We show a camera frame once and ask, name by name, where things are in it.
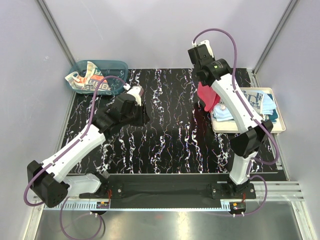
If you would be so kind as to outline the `red towel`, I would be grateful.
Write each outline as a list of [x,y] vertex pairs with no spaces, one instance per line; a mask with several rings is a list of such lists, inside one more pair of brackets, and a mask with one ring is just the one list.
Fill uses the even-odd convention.
[[208,85],[202,85],[201,82],[197,86],[197,95],[204,103],[204,110],[212,112],[214,107],[220,102],[220,96]]

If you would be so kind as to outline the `light blue towel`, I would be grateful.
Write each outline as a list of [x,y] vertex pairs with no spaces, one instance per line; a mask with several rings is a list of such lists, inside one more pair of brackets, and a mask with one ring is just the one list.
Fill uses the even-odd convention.
[[[277,106],[273,101],[271,94],[267,94],[262,91],[258,91],[258,92],[248,91],[244,93],[244,95],[258,114],[272,116],[274,113],[277,113],[276,112]],[[222,101],[220,101],[213,108],[212,113],[213,113],[213,117],[218,122],[231,121],[234,119],[231,112],[223,104]]]

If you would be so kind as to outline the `white blue patterned towel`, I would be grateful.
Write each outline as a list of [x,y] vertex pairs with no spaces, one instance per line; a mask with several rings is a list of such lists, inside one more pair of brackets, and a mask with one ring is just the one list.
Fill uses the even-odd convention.
[[[245,98],[248,100],[252,108],[260,114],[262,112],[264,93],[257,92],[252,90],[241,89]],[[213,108],[213,113],[216,115],[216,118],[225,118],[227,115],[231,115],[230,111],[226,107],[225,103],[221,99],[218,104]]]

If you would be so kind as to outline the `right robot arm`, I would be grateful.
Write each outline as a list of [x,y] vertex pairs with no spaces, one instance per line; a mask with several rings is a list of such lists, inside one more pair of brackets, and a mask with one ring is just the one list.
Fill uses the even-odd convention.
[[200,82],[221,98],[239,131],[239,135],[229,142],[234,158],[226,187],[230,197],[239,198],[250,182],[253,159],[268,139],[273,123],[264,121],[253,109],[236,83],[229,64],[222,58],[216,60],[209,44],[194,43],[188,55]]

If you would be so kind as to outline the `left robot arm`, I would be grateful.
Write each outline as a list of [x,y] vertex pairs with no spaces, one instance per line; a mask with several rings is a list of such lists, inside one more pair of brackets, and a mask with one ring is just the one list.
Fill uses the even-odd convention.
[[27,166],[28,185],[49,208],[67,197],[103,198],[108,193],[108,175],[90,172],[69,176],[72,168],[96,147],[125,126],[142,127],[150,120],[142,101],[143,89],[135,86],[115,97],[114,102],[94,113],[85,128],[68,144],[41,163]]

